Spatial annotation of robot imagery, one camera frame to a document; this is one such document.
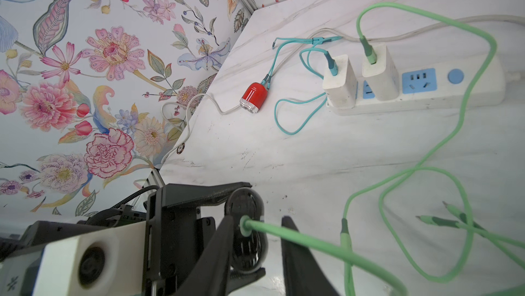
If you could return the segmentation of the black electric shaver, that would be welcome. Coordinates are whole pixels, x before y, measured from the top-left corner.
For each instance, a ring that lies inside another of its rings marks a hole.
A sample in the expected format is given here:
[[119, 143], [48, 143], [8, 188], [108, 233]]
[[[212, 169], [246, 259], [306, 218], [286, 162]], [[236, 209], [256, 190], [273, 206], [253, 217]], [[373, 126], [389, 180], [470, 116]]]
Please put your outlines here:
[[246, 228], [245, 223], [264, 221], [264, 201], [257, 192], [243, 187], [229, 196], [224, 212], [234, 220], [232, 267], [242, 274], [254, 273], [267, 257], [268, 240], [265, 233]]

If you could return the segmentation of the red electric shaver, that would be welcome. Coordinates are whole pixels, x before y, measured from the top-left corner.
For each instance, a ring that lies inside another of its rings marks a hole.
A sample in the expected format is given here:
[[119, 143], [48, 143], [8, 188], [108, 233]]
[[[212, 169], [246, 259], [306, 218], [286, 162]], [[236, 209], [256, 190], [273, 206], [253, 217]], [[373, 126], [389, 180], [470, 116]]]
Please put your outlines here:
[[241, 97], [239, 104], [251, 114], [256, 114], [261, 109], [267, 95], [268, 90], [263, 84], [252, 83]]

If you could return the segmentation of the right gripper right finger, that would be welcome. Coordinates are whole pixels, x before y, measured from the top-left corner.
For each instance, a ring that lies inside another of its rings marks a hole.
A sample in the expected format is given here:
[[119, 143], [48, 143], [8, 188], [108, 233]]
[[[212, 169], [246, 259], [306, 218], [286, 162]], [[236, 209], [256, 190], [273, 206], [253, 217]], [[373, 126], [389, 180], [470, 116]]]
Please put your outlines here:
[[286, 295], [339, 295], [308, 248], [281, 239], [281, 251]]

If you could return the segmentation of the white power strip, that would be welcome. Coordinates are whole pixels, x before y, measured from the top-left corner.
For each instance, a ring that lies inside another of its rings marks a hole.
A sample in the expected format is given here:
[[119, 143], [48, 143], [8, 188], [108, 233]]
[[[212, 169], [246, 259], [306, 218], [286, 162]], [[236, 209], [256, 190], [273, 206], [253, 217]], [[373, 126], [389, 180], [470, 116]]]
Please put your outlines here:
[[[473, 22], [509, 22], [524, 24], [524, 18], [510, 15], [485, 15], [457, 20], [438, 19], [434, 25], [400, 36], [366, 40], [348, 36], [335, 29], [323, 28], [305, 38], [278, 37], [272, 47], [296, 44], [298, 55], [311, 52], [322, 53], [327, 62], [322, 74], [322, 106], [336, 115], [377, 114], [420, 109], [445, 109], [467, 106], [498, 105], [504, 99], [506, 76], [496, 57], [496, 47], [491, 47], [488, 58], [471, 57], [465, 60], [436, 63], [434, 65], [400, 71], [387, 48], [387, 43], [396, 42], [443, 27], [458, 27], [483, 37]], [[331, 57], [320, 46], [327, 42], [347, 40], [359, 42], [365, 49], [362, 76], [357, 77], [347, 55]]]

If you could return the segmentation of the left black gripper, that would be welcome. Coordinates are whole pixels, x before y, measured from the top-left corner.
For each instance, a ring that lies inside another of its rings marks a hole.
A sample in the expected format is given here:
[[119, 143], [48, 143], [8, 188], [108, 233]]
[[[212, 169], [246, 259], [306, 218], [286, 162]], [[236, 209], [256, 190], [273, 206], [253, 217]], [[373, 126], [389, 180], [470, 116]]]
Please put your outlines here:
[[[248, 182], [202, 186], [168, 184], [148, 197], [142, 295], [176, 293], [195, 267], [203, 250], [200, 207], [225, 203]], [[226, 294], [257, 282], [261, 267], [250, 274], [231, 270]]]

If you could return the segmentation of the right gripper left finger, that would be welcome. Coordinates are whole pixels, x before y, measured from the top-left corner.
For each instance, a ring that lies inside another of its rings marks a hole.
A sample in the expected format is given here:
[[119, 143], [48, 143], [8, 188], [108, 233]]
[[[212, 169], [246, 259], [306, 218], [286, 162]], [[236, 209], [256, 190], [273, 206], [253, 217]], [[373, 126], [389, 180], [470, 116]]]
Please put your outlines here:
[[227, 295], [234, 219], [226, 216], [175, 295]]

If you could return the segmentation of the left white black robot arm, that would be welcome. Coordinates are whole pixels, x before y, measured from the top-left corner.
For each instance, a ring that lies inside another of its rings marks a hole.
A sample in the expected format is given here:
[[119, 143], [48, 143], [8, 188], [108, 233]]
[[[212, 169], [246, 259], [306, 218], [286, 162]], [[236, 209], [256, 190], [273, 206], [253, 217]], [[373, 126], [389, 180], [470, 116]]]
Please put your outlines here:
[[146, 188], [76, 224], [38, 221], [1, 240], [2, 295], [228, 295], [260, 280], [267, 237], [241, 234], [264, 204], [247, 182]]

